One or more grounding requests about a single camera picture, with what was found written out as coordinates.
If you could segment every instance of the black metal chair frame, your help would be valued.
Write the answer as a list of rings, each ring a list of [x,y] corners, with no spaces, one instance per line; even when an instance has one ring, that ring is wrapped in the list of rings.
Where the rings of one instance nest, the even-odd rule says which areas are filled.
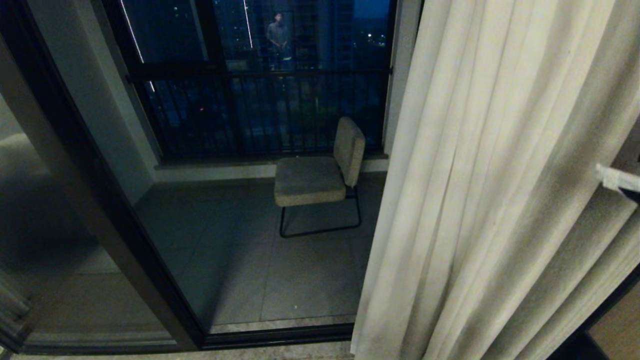
[[[357,187],[354,186],[353,187],[353,194],[349,194],[349,195],[345,196],[344,199],[345,200],[347,200],[347,199],[355,199],[356,200],[356,209],[358,211],[358,223],[357,224],[355,224],[355,225],[347,225],[347,226],[340,226],[340,227],[332,227],[330,229],[320,229],[320,230],[314,230],[314,231],[305,231],[303,233],[296,233],[296,234],[285,234],[284,214],[285,214],[285,209],[287,207],[283,206],[282,207],[282,214],[280,215],[280,236],[286,239],[286,238],[294,238],[294,237],[297,237],[297,236],[328,233],[330,231],[353,229],[353,228],[356,228],[356,227],[360,226],[360,224],[362,224],[362,217],[360,216],[360,199],[358,198],[358,189],[357,189]]]

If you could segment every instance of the metal railing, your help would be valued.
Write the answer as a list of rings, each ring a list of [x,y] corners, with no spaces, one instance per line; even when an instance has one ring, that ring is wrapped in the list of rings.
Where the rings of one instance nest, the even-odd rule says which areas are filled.
[[[138,76],[164,160],[331,152],[340,117],[381,148],[388,70]]]

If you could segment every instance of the wall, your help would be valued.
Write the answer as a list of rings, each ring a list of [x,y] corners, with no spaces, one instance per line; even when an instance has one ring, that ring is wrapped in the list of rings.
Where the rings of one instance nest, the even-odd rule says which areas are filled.
[[[91,46],[91,34],[84,29],[74,0],[28,3],[87,127],[129,202],[134,204],[152,186],[153,178],[136,146],[140,139],[134,138],[127,127],[126,119],[137,121],[137,117],[125,110],[122,98],[114,97],[99,61],[104,54],[96,54]]]
[[[415,43],[421,0],[399,0],[385,153],[390,154],[408,65]],[[135,203],[153,183],[275,176],[275,164],[229,167],[157,167],[148,123],[99,0],[29,0],[38,26],[67,86],[129,201]],[[365,160],[364,172],[381,172],[388,160]]]

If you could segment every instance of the man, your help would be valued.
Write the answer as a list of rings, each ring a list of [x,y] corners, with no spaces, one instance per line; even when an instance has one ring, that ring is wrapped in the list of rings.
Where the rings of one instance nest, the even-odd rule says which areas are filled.
[[[281,70],[282,62],[291,60],[289,29],[282,22],[282,14],[276,13],[274,22],[267,27],[267,39],[271,42],[271,70]]]

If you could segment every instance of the curtain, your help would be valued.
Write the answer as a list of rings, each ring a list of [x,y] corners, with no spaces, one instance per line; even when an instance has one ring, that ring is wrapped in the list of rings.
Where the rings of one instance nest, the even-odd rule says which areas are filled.
[[[638,1],[425,2],[356,359],[545,359],[640,263],[639,49]]]

